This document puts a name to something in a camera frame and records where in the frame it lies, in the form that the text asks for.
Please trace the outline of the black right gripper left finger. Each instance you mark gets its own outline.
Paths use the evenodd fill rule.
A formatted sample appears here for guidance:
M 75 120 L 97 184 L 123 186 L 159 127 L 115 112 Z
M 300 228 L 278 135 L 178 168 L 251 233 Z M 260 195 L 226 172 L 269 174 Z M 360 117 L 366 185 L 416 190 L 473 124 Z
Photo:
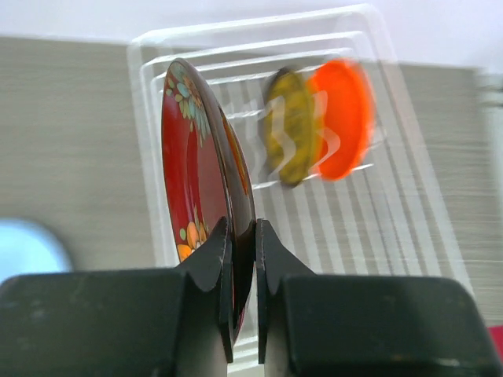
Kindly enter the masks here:
M 233 359 L 231 256 L 222 218 L 174 268 L 7 280 L 2 375 L 226 375 Z

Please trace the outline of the light blue plate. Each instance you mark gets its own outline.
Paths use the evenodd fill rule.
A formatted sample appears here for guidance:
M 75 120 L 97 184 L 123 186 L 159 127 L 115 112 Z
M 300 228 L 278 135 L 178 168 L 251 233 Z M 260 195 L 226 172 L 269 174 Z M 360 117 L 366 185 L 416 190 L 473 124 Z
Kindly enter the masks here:
M 1 283 L 19 275 L 73 269 L 67 248 L 48 228 L 21 218 L 1 218 Z

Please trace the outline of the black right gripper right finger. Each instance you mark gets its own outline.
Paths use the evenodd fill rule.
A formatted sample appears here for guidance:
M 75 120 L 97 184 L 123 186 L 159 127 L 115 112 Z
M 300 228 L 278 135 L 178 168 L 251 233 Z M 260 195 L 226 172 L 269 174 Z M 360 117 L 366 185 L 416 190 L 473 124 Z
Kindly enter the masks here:
M 266 375 L 501 375 L 476 303 L 456 280 L 316 274 L 266 220 L 255 250 Z

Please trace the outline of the red floral plate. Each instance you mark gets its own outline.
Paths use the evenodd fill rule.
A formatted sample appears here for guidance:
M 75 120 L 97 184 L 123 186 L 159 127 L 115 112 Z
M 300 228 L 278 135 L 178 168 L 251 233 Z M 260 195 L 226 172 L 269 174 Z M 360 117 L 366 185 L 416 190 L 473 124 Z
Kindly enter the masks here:
M 202 75 L 177 58 L 167 69 L 161 105 L 161 148 L 167 205 L 178 258 L 229 222 L 233 245 L 233 327 L 244 322 L 253 273 L 255 204 L 243 152 Z

